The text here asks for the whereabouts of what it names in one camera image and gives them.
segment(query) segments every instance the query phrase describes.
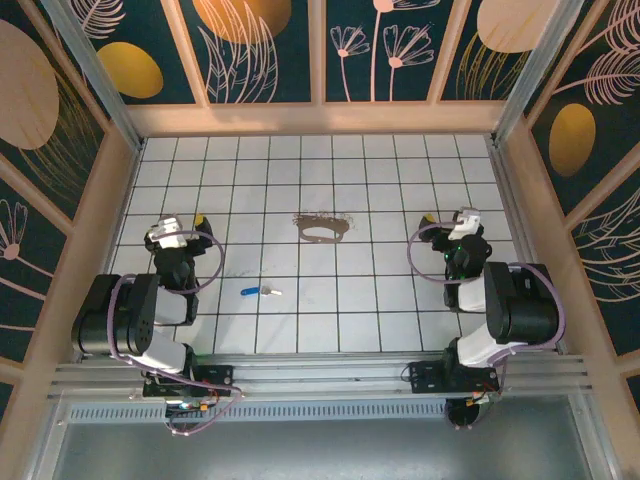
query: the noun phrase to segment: purple cable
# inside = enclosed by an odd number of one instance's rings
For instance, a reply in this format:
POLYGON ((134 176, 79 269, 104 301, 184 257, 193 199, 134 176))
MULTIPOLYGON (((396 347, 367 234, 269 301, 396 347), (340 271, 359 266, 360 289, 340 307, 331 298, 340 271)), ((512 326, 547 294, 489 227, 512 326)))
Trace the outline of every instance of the purple cable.
MULTIPOLYGON (((179 232, 173 232, 173 233, 165 233, 163 235, 159 235, 158 239, 160 238, 166 238, 166 237, 170 237, 173 235, 199 235, 201 237, 205 237, 208 238, 209 240, 211 240, 213 243, 215 243, 215 245, 218 247, 218 249, 220 250, 220 254, 221 254, 221 260, 220 260, 220 265, 218 266, 218 269, 215 271, 215 273, 206 281, 204 282, 202 285, 193 288, 191 290, 167 290, 168 292, 171 293, 177 293, 177 294, 181 294, 181 293, 196 293, 200 290, 202 290, 203 288, 205 288, 207 285, 211 284, 211 282, 213 282, 218 275, 220 275, 220 272, 222 271, 222 267, 224 264, 224 249, 222 248, 222 245, 220 245, 220 242, 218 242, 218 240, 213 236, 213 235, 209 235, 208 233, 204 233, 204 232, 198 232, 197 230, 181 230, 179 232)), ((107 310, 107 341, 109 342, 109 351, 111 353, 111 356, 113 358, 115 358, 116 360, 119 360, 121 362, 125 362, 129 365, 132 365, 134 367, 139 368, 140 370, 144 371, 144 372, 150 372, 154 375, 160 375, 163 376, 165 378, 169 378, 171 380, 174 380, 176 382, 179 383, 183 383, 185 385, 191 385, 194 387, 200 387, 200 388, 205 388, 207 390, 228 390, 230 392, 236 392, 236 395, 233 396, 233 398, 231 399, 231 401, 222 409, 220 410, 216 415, 214 415, 212 418, 210 418, 209 420, 207 420, 206 422, 200 423, 198 424, 196 427, 190 429, 190 430, 178 430, 176 428, 173 427, 168 427, 169 430, 171 430, 171 433, 173 433, 174 435, 181 435, 184 437, 188 437, 189 435, 192 435, 194 433, 198 433, 201 432, 202 430, 206 429, 207 427, 211 426, 218 418, 220 418, 222 415, 224 415, 238 400, 240 400, 240 398, 243 397, 242 395, 242 390, 239 389, 238 387, 232 387, 230 385, 215 385, 215 384, 211 384, 211 383, 205 383, 205 382, 197 382, 195 380, 190 380, 188 378, 184 378, 180 375, 176 375, 174 373, 170 373, 170 372, 165 372, 163 370, 158 370, 157 368, 151 368, 147 365, 144 365, 140 362, 137 362, 136 360, 132 359, 131 357, 127 357, 124 355, 120 355, 120 353, 118 353, 118 349, 116 347, 116 341, 115 341, 115 337, 114 337, 114 314, 115 314, 115 308, 116 308, 116 302, 118 300, 118 293, 120 293, 120 289, 122 288, 122 285, 124 285, 124 283, 127 280, 130 279, 134 279, 136 277, 135 274, 129 273, 126 275, 123 275, 122 277, 120 277, 118 279, 118 281, 116 282, 115 286, 113 287, 113 290, 111 290, 111 298, 109 299, 109 308, 107 310)))
MULTIPOLYGON (((475 279, 441 280, 439 278, 430 277, 430 276, 425 275, 424 273, 422 273, 420 270, 418 270, 416 268, 415 264, 413 263, 413 259, 411 258, 411 247, 413 246, 414 242, 416 241, 416 238, 418 237, 418 235, 420 235, 422 232, 426 232, 427 230, 431 230, 433 228, 452 227, 452 226, 456 226, 456 225, 459 225, 459 223, 457 223, 457 222, 432 223, 431 225, 427 225, 425 227, 422 227, 416 233, 411 235, 411 238, 409 239, 409 244, 407 245, 407 261, 409 262, 409 266, 411 267, 411 270, 413 270, 413 272, 415 272, 416 275, 418 275, 419 277, 424 278, 425 280, 428 280, 430 282, 439 283, 441 285, 456 285, 456 284, 466 283, 466 282, 469 282, 471 280, 475 280, 475 279)), ((518 345, 518 346, 513 347, 513 348, 511 348, 509 350, 506 350, 506 351, 496 352, 495 354, 493 354, 491 357, 489 357, 487 359, 487 364, 489 366, 495 365, 498 361, 500 361, 501 359, 505 358, 509 354, 515 354, 516 352, 522 352, 522 351, 527 351, 527 350, 542 350, 542 349, 546 349, 546 348, 555 348, 556 343, 558 343, 560 341, 560 339, 562 338, 562 336, 564 335, 564 331, 565 331, 566 326, 567 326, 567 320, 566 320, 565 313, 564 313, 564 307, 562 306, 562 301, 560 300, 560 295, 558 294, 558 291, 553 286, 553 284, 549 281, 549 279, 547 277, 545 277, 537 268, 534 268, 534 267, 532 267, 531 265, 529 265, 527 263, 514 262, 514 263, 510 263, 509 266, 510 267, 520 267, 520 268, 524 268, 525 270, 529 270, 531 273, 533 273, 538 278, 538 280, 540 280, 542 282, 542 284, 547 288, 547 290, 549 290, 549 293, 551 293, 551 296, 553 297, 553 300, 556 303, 556 308, 558 309, 558 330, 556 331, 556 334, 550 340, 548 340, 547 342, 541 343, 540 345, 518 345)))

